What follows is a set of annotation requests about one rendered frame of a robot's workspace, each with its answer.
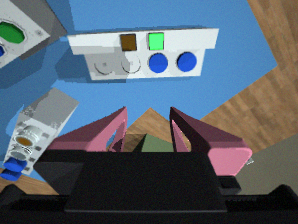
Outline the grey control box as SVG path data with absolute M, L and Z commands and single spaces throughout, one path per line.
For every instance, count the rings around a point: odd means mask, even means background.
M 0 0 L 0 68 L 18 56 L 24 61 L 67 33 L 46 0 Z

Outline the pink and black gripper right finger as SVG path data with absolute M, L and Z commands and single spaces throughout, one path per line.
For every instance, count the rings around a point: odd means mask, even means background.
M 188 116 L 175 107 L 170 107 L 169 121 L 174 152 L 189 152 L 182 131 L 190 141 L 191 152 L 209 156 L 217 176 L 235 177 L 252 155 L 242 138 Z

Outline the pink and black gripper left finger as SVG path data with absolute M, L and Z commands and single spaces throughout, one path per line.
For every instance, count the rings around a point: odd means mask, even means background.
M 45 150 L 86 150 L 106 152 L 106 144 L 116 131 L 108 152 L 123 152 L 127 130 L 127 107 L 53 139 Z

